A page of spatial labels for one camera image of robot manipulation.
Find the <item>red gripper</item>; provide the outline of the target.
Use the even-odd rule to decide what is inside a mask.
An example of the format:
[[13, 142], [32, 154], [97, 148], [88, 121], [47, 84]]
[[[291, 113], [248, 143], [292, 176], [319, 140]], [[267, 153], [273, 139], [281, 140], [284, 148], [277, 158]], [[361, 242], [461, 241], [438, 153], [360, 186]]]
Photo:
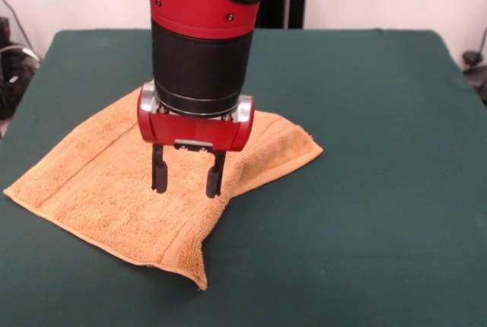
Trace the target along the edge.
[[254, 99], [241, 95], [236, 108], [223, 116], [205, 118], [170, 111], [156, 96], [152, 81], [142, 85], [138, 96], [137, 121], [144, 141], [152, 143], [151, 188], [158, 194], [167, 191], [167, 164], [164, 147], [209, 148], [214, 164], [208, 170], [206, 195], [221, 194], [225, 151], [242, 151], [253, 127]]

